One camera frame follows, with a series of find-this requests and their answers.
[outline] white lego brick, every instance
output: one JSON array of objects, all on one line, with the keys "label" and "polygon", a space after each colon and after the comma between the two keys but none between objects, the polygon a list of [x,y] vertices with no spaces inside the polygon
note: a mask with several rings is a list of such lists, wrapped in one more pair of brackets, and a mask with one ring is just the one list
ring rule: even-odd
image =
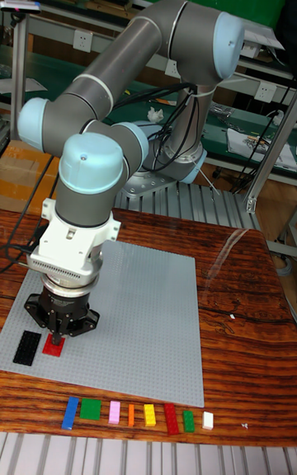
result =
[{"label": "white lego brick", "polygon": [[202,415],[202,428],[212,430],[214,427],[214,414],[204,411]]}]

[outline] pink lego brick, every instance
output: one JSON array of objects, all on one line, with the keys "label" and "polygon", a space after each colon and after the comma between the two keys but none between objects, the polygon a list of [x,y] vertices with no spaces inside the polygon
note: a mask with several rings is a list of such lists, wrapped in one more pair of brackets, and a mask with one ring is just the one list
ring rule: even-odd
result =
[{"label": "pink lego brick", "polygon": [[120,422],[120,402],[111,402],[109,424],[118,424]]}]

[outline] red lego brick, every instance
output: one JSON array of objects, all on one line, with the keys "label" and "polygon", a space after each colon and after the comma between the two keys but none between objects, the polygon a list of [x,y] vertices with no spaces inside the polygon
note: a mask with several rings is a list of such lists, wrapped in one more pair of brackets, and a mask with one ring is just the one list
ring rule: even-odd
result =
[{"label": "red lego brick", "polygon": [[173,403],[164,403],[165,418],[169,435],[177,435],[179,433],[177,424],[177,414]]},{"label": "red lego brick", "polygon": [[42,350],[42,353],[49,354],[51,356],[57,356],[57,358],[59,358],[61,356],[64,341],[65,341],[65,338],[62,337],[59,345],[54,345],[54,343],[52,343],[52,335],[49,334],[47,336],[47,340],[45,342],[45,346]]}]

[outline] gray baseplate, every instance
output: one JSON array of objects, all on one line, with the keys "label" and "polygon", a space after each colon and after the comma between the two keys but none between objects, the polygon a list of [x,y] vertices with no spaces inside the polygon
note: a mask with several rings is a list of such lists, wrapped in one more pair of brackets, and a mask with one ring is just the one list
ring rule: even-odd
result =
[{"label": "gray baseplate", "polygon": [[[97,329],[42,354],[49,331],[24,309],[42,290],[28,271],[0,334],[0,369],[196,407],[204,406],[195,259],[105,242],[90,306]],[[24,330],[42,334],[31,367],[12,363]]]}]

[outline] orange lego brick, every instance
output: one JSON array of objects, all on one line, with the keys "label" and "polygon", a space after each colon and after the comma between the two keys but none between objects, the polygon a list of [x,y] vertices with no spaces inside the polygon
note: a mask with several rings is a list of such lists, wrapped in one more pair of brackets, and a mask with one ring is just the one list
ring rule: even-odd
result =
[{"label": "orange lego brick", "polygon": [[133,427],[134,425],[134,405],[133,403],[129,404],[129,410],[128,410],[128,426]]}]

